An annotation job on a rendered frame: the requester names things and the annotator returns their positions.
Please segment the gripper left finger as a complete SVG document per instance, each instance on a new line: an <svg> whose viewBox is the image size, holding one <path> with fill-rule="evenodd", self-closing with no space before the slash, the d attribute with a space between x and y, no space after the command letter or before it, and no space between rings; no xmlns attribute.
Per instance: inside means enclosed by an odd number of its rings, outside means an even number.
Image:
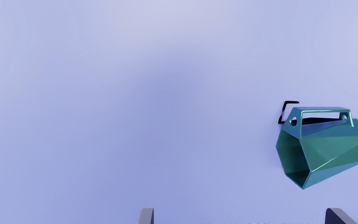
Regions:
<svg viewBox="0 0 358 224"><path fill-rule="evenodd" d="M142 208L138 215L137 224L154 224L154 208Z"/></svg>

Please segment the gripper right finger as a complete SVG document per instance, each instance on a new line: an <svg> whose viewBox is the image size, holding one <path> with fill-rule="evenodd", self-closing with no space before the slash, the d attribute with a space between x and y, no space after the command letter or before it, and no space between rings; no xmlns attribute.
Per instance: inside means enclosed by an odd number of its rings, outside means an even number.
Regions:
<svg viewBox="0 0 358 224"><path fill-rule="evenodd" d="M340 208L327 208L324 224L358 224L344 210Z"/></svg>

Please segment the teal faceted mug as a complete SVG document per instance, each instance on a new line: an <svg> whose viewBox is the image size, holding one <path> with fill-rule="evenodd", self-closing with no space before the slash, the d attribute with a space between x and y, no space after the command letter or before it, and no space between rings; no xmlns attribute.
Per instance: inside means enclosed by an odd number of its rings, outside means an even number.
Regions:
<svg viewBox="0 0 358 224"><path fill-rule="evenodd" d="M343 107L294 107L276 149L285 175L306 189L358 165L358 119Z"/></svg>

